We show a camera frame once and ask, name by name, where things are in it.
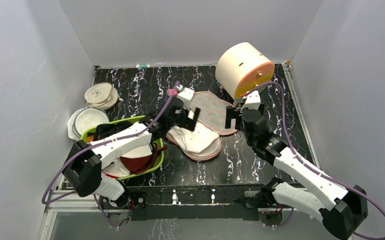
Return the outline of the floral mesh laundry bag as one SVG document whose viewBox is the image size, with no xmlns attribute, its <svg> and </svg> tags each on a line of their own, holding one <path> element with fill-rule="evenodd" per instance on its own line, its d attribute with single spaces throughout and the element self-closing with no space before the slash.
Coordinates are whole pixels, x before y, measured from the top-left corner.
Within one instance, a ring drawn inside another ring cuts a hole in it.
<svg viewBox="0 0 385 240">
<path fill-rule="evenodd" d="M 233 104 L 220 99 L 209 91 L 200 91 L 194 94 L 194 97 L 191 101 L 191 110 L 194 111 L 194 108 L 196 107 L 201 109 L 197 123 L 200 122 L 210 130 L 219 134 L 219 139 L 211 143 L 210 146 L 207 147 L 203 152 L 188 152 L 183 150 L 172 137 L 166 136 L 166 138 L 180 147 L 182 152 L 193 161 L 208 161 L 216 157 L 222 150 L 221 137 L 230 136 L 237 132 L 234 123 L 232 124 L 231 128 L 225 129 L 227 106 L 233 106 Z"/>
</svg>

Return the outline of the white bra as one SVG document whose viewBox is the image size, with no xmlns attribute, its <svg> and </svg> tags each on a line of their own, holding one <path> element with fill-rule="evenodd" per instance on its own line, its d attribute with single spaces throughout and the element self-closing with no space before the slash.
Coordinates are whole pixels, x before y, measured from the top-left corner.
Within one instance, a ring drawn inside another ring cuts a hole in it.
<svg viewBox="0 0 385 240">
<path fill-rule="evenodd" d="M 174 126 L 166 136 L 173 138 L 183 150 L 194 154 L 203 152 L 215 140 L 219 139 L 217 132 L 210 130 L 201 122 L 195 125 L 193 131 Z"/>
</svg>

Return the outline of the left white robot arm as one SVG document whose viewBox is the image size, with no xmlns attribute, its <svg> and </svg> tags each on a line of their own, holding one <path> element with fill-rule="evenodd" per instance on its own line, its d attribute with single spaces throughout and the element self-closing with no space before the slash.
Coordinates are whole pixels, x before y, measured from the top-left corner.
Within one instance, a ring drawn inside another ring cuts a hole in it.
<svg viewBox="0 0 385 240">
<path fill-rule="evenodd" d="M 179 98 L 169 99 L 159 112 L 150 112 L 125 130 L 98 141 L 75 142 L 62 174 L 79 197 L 100 195 L 117 208 L 130 202 L 125 186 L 117 179 L 102 173 L 114 160 L 142 146 L 163 138 L 173 127 L 194 131 L 201 109 L 186 107 Z"/>
</svg>

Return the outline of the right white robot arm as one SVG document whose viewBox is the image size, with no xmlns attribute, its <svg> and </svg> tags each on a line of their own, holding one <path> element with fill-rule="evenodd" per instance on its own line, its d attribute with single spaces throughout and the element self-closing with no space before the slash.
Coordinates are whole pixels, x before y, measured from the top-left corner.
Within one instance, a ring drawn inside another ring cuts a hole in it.
<svg viewBox="0 0 385 240">
<path fill-rule="evenodd" d="M 340 240 L 347 240 L 368 217 L 366 191 L 359 185 L 344 187 L 323 178 L 323 172 L 307 160 L 298 161 L 288 143 L 269 131 L 259 109 L 226 107 L 225 127 L 242 131 L 253 152 L 270 165 L 286 172 L 305 189 L 291 186 L 274 177 L 264 185 L 253 203 L 275 207 L 288 205 L 320 221 L 325 229 Z"/>
</svg>

